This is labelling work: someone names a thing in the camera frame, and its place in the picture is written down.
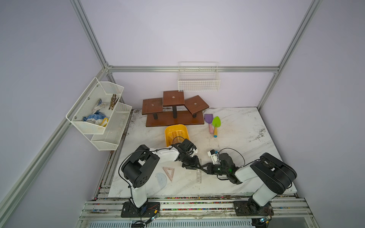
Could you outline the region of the yellow plastic storage box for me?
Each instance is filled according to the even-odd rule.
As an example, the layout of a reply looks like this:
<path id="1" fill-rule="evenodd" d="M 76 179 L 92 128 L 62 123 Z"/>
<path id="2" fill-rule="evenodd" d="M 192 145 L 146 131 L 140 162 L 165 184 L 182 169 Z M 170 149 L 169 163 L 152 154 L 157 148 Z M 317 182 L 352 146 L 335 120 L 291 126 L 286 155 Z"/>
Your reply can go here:
<path id="1" fill-rule="evenodd" d="M 183 124 L 176 124 L 166 127 L 164 134 L 165 144 L 167 147 L 175 143 L 181 143 L 185 139 L 190 139 L 187 127 Z"/>

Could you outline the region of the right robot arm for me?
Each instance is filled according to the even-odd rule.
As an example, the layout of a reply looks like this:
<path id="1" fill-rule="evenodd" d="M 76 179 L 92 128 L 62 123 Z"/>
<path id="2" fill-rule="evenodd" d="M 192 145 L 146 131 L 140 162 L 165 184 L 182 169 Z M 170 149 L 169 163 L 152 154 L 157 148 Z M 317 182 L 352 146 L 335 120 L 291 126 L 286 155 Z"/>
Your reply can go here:
<path id="1" fill-rule="evenodd" d="M 236 185 L 259 178 L 262 185 L 249 199 L 249 205 L 258 210 L 264 208 L 277 195 L 283 194 L 298 176 L 292 167 L 269 153 L 264 153 L 259 159 L 241 167 L 236 166 L 227 153 L 219 155 L 219 160 L 219 164 L 210 162 L 198 166 L 198 169 L 208 175 L 225 176 Z"/>

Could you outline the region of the blue clear protractor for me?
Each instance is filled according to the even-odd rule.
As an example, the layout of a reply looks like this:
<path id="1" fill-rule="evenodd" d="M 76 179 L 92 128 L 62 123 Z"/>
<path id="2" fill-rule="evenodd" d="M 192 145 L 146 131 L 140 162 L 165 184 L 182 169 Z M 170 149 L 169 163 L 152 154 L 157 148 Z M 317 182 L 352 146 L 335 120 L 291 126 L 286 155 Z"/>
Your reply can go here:
<path id="1" fill-rule="evenodd" d="M 167 185 L 167 176 L 164 173 L 156 173 L 156 179 L 157 179 L 157 183 L 159 188 L 162 190 L 166 187 Z"/>

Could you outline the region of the short clear stencil ruler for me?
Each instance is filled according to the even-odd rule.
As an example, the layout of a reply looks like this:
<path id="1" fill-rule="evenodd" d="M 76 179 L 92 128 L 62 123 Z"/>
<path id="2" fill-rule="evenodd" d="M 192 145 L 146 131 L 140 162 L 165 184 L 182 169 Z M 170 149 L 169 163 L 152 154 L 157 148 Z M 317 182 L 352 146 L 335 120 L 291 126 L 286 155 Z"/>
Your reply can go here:
<path id="1" fill-rule="evenodd" d="M 196 182 L 198 184 L 201 184 L 202 183 L 201 162 L 202 162 L 202 160 L 199 158 L 199 164 L 198 164 L 197 170 L 196 170 Z"/>

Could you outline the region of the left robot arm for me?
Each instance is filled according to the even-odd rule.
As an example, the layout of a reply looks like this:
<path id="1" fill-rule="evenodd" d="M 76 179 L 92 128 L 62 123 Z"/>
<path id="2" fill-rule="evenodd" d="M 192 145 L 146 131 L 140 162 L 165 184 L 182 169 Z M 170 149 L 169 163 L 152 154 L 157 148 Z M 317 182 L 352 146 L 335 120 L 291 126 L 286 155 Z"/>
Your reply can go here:
<path id="1" fill-rule="evenodd" d="M 131 193 L 129 203 L 136 209 L 147 204 L 145 184 L 159 163 L 181 162 L 185 169 L 201 168 L 197 152 L 197 147 L 188 139 L 160 149 L 140 145 L 118 168 L 119 177 L 128 184 Z"/>

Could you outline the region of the small pink set square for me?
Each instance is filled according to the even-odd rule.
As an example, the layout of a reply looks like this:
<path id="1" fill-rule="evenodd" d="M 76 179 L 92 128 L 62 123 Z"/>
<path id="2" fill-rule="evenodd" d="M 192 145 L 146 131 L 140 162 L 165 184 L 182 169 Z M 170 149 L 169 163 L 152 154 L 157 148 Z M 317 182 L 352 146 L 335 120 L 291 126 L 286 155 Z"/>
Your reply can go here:
<path id="1" fill-rule="evenodd" d="M 167 175 L 167 177 L 170 180 L 170 182 L 172 182 L 173 181 L 173 178 L 174 178 L 175 168 L 162 167 L 162 169 L 165 172 L 165 174 Z"/>

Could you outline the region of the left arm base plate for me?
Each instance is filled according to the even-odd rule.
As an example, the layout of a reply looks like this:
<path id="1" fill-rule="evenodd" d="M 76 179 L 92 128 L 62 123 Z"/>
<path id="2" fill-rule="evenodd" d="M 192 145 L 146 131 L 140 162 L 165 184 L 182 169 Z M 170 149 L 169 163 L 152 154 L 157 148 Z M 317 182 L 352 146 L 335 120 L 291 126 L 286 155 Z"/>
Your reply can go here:
<path id="1" fill-rule="evenodd" d="M 122 218 L 151 218 L 159 213 L 161 203 L 146 202 L 140 208 L 132 202 L 125 202 L 121 211 Z"/>

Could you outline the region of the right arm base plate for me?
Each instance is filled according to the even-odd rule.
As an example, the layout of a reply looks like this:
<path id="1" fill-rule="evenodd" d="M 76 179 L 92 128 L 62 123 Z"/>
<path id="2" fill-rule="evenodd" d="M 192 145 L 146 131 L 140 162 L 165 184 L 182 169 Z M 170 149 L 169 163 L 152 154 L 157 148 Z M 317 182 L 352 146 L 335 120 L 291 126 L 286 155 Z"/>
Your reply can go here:
<path id="1" fill-rule="evenodd" d="M 274 212 L 271 203 L 268 202 L 264 206 L 258 205 L 253 200 L 234 201 L 233 206 L 237 216 L 273 216 Z"/>

